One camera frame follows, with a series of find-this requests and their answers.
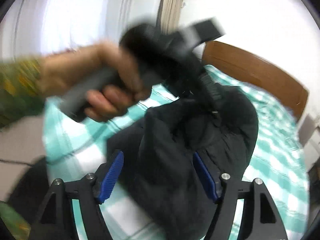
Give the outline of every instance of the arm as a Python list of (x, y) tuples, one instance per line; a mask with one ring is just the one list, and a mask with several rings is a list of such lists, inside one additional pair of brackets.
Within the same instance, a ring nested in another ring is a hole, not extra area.
[(85, 113), (97, 122), (123, 115), (129, 106), (150, 95), (150, 88), (143, 87), (134, 57), (125, 50), (101, 42), (76, 52), (0, 63), (0, 127), (41, 113), (46, 97), (63, 95), (87, 75), (106, 66), (117, 69), (127, 89), (106, 86), (102, 92), (87, 92), (92, 107), (86, 108)]
[(39, 78), (36, 59), (0, 63), (0, 128), (41, 113), (44, 99), (36, 85)]

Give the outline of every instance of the bolt head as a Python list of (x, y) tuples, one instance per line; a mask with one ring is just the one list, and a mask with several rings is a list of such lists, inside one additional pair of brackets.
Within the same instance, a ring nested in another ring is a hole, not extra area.
[(262, 179), (260, 178), (256, 178), (254, 182), (257, 183), (258, 185), (261, 185), (263, 183)]
[(229, 175), (228, 173), (223, 173), (223, 174), (221, 175), (221, 177), (222, 177), (223, 179), (225, 179), (225, 180), (230, 179), (230, 175)]
[(86, 179), (93, 179), (94, 178), (94, 173), (90, 172), (85, 177), (86, 177)]
[(53, 181), (53, 184), (54, 184), (54, 185), (60, 185), (62, 182), (63, 182), (62, 179), (55, 179), (55, 180)]

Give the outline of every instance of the bedsheet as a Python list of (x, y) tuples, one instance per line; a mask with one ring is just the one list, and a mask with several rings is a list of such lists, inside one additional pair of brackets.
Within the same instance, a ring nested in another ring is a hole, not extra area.
[[(259, 132), (243, 180), (252, 181), (259, 177), (264, 181), (280, 212), (289, 240), (300, 239), (308, 220), (309, 180), (293, 117), (272, 95), (235, 80), (214, 66), (207, 65), (206, 68), (214, 80), (223, 85), (239, 86), (252, 101), (258, 114)], [(105, 162), (106, 138), (141, 118), (148, 107), (175, 99), (161, 85), (154, 86), (149, 99), (131, 107), (125, 116), (105, 124), (93, 120), (76, 123), (57, 109), (59, 99), (49, 99), (43, 135), (49, 180), (72, 181), (94, 172)], [(78, 200), (73, 200), (73, 206), (79, 237), (87, 239)], [(119, 184), (100, 208), (114, 240), (164, 239), (162, 229)], [(230, 240), (237, 238), (242, 208), (243, 201), (238, 200)]]

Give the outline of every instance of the cable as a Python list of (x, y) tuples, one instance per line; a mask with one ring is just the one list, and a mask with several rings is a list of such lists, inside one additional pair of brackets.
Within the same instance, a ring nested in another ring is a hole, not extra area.
[(19, 162), (19, 161), (14, 161), (14, 160), (4, 160), (0, 159), (1, 163), (10, 163), (10, 164), (19, 164), (19, 165), (28, 165), (30, 167), (33, 167), (33, 164), (31, 163), (26, 163), (26, 162)]
[(107, 126), (102, 126), (99, 128), (98, 131), (95, 132), (95, 134), (88, 140), (86, 141), (83, 145), (81, 145), (79, 148), (75, 149), (75, 150), (72, 150), (71, 152), (68, 152), (67, 154), (59, 157), (58, 159), (56, 160), (53, 160), (53, 161), (47, 161), (47, 164), (51, 164), (51, 165), (54, 165), (54, 164), (57, 164), (59, 163), (60, 161), (64, 160), (65, 158), (67, 157), (73, 157), (75, 154), (77, 154), (78, 152), (80, 151), (83, 151), (87, 148), (89, 148), (91, 145), (93, 145), (95, 143), (95, 141), (99, 138), (99, 136), (106, 130)]

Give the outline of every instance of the blue gripper pad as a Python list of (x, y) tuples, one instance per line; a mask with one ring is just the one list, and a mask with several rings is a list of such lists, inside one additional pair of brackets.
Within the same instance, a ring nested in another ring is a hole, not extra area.
[(97, 181), (93, 193), (99, 204), (104, 203), (118, 180), (124, 163), (124, 154), (117, 150), (112, 154), (107, 163), (101, 164), (96, 171)]
[(213, 167), (211, 170), (215, 174), (212, 176), (198, 152), (193, 154), (193, 167), (196, 170), (207, 197), (212, 199), (214, 202), (217, 201), (222, 194), (219, 169), (216, 166)]

